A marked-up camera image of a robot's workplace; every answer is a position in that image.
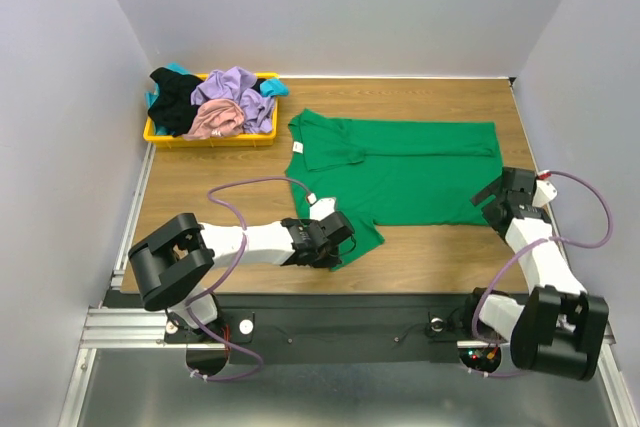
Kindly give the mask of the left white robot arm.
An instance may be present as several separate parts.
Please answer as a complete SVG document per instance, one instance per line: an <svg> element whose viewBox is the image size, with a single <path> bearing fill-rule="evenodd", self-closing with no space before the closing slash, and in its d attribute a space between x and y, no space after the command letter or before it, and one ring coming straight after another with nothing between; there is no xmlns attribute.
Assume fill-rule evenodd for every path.
<svg viewBox="0 0 640 427"><path fill-rule="evenodd" d="M224 270L222 280L242 264L330 268L354 234L341 212L247 227L200 223L182 213L134 245L128 257L143 308L166 311L180 327L200 330L220 316L217 288L201 285L212 268Z"/></svg>

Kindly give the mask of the green t-shirt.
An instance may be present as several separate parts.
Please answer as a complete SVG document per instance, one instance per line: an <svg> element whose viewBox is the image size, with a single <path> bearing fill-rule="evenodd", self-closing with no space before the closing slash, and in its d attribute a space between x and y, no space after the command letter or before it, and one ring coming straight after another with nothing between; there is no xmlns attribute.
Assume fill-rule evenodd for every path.
<svg viewBox="0 0 640 427"><path fill-rule="evenodd" d="M286 175L298 217L309 192L334 198L355 230L347 266L384 242L382 226L485 226L471 199L502 172L492 122L412 122L325 117L304 110L289 124Z"/></svg>

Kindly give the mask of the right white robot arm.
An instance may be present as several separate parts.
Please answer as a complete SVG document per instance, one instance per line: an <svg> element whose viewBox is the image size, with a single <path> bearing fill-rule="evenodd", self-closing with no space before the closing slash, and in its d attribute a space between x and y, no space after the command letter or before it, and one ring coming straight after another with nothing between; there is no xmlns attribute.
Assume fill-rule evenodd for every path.
<svg viewBox="0 0 640 427"><path fill-rule="evenodd" d="M604 298L588 293L561 252L569 239L555 233L547 205L557 190L555 171L505 167L472 197L488 225L514 252L507 268L520 266L528 288L518 303L494 283L467 298L463 325L472 337L509 347L520 370L590 380L608 323Z"/></svg>

